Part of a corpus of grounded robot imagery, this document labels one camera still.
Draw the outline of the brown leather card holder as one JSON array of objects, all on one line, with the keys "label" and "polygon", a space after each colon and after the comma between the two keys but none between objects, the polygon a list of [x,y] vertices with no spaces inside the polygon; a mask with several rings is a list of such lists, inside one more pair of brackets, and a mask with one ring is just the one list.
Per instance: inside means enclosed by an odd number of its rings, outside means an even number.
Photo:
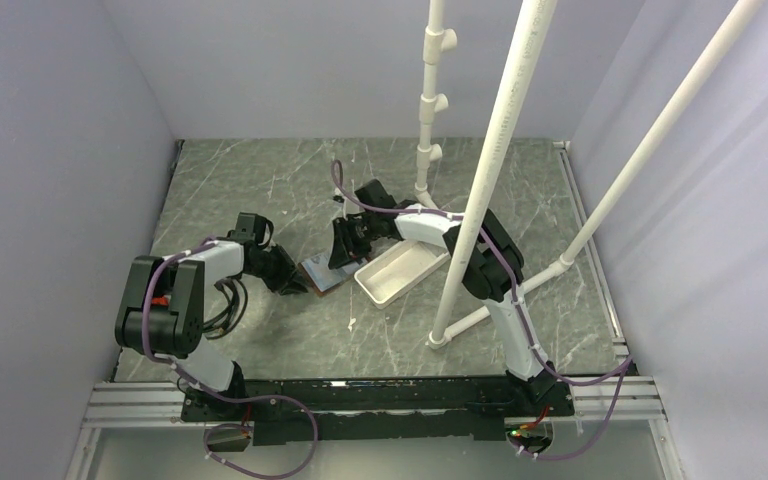
[{"label": "brown leather card holder", "polygon": [[328,295],[331,291],[349,281],[353,275],[346,275],[337,269],[330,269],[328,261],[330,255],[327,252],[318,253],[298,264],[301,273],[309,281],[313,292],[317,296]]}]

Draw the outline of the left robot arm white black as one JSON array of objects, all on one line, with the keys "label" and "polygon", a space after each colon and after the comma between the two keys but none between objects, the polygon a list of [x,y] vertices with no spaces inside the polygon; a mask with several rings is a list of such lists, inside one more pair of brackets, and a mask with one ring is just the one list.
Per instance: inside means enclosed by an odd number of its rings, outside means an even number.
[{"label": "left robot arm white black", "polygon": [[206,293],[243,276],[261,280],[275,294],[305,293],[305,278],[273,232],[266,217],[241,213],[224,236],[173,255],[138,256],[118,309],[116,343],[169,367],[205,393],[208,407],[224,420],[245,411],[248,394],[241,367],[206,338]]}]

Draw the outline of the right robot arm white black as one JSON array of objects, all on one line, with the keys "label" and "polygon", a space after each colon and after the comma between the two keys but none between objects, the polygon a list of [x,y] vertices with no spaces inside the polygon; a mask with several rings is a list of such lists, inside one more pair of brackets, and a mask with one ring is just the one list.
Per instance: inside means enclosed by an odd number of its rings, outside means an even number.
[{"label": "right robot arm white black", "polygon": [[[462,230],[460,214],[410,201],[396,202],[377,179],[356,190],[355,196],[361,203],[360,212],[332,221],[330,269],[368,256],[380,239],[418,241],[454,251]],[[502,337],[506,381],[500,397],[479,391],[465,407],[481,414],[571,416],[570,388],[549,373],[552,363],[525,317],[522,267],[519,248],[495,214],[487,211],[479,236],[468,249],[461,283],[487,308]]]}]

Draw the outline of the white rectangular plastic tray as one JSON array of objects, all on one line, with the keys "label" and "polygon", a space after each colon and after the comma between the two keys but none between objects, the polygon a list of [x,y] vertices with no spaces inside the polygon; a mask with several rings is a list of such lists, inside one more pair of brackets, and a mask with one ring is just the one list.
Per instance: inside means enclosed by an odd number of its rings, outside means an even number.
[{"label": "white rectangular plastic tray", "polygon": [[354,280],[378,309],[409,292],[449,260],[442,248],[418,241],[401,241],[376,256]]}]

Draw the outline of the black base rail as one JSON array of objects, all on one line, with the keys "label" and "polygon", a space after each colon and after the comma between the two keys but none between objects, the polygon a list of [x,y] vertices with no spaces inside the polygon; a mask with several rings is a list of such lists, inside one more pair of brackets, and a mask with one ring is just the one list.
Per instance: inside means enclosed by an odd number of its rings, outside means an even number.
[{"label": "black base rail", "polygon": [[502,441],[518,419],[571,417],[481,414],[465,404],[484,391],[501,395],[506,375],[248,380],[246,403],[187,389],[185,423],[244,422],[256,446],[312,439],[383,440],[469,437]]}]

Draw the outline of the white PVC pipe frame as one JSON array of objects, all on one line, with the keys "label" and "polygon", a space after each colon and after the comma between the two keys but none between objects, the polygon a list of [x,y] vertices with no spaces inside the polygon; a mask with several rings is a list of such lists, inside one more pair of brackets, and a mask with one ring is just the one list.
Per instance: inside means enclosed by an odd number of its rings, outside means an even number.
[{"label": "white PVC pipe frame", "polygon": [[[562,1],[502,167],[492,204],[534,239],[551,193],[569,205],[556,158],[535,137],[572,143],[580,192],[594,209],[732,10],[729,1]],[[768,1],[722,58],[598,228],[622,327],[640,359],[685,354],[717,337],[709,287],[742,242],[725,223],[745,196],[745,146],[768,90]]]}]

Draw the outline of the aluminium frame rail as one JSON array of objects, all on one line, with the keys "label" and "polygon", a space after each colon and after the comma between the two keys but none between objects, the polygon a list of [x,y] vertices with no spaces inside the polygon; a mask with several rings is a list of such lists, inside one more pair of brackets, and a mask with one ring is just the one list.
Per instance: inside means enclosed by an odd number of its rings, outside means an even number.
[{"label": "aluminium frame rail", "polygon": [[[436,202],[462,210],[482,140],[441,140],[449,155],[432,164],[429,185]],[[416,140],[257,139],[188,140],[178,161],[152,253],[173,253],[207,233],[226,233],[240,211],[276,223],[277,241],[303,260],[330,250],[331,220],[342,212],[332,200],[330,162],[343,162],[346,187],[379,178],[397,200],[412,197]],[[515,139],[503,162],[490,207],[526,255],[525,274],[566,249],[584,213],[561,147],[546,139]],[[337,440],[407,439],[434,435],[501,443],[506,427],[540,414],[520,408],[478,412],[478,403],[502,404],[513,397],[504,378],[501,334],[488,319],[466,329],[439,350],[426,346],[447,267],[402,294],[389,306],[374,306],[362,288],[347,280],[332,293],[278,296],[261,280],[244,276],[249,298],[241,323],[208,344],[243,367],[252,395],[296,398],[314,412],[322,435],[317,462]],[[629,355],[601,264],[591,241],[571,270],[527,295],[540,343],[561,373],[597,377]],[[112,381],[94,388],[84,428],[203,429],[208,415],[196,408],[168,368],[123,350]],[[557,455],[583,445],[612,402],[616,377],[586,387],[560,384],[549,418],[538,426],[568,428],[555,437]],[[254,445],[301,447],[311,437],[309,421],[293,405],[256,404]],[[607,450],[620,427],[642,427],[643,453],[655,454],[655,476],[683,478],[670,437],[667,414],[652,377],[632,366],[625,377],[606,433],[578,460]]]}]

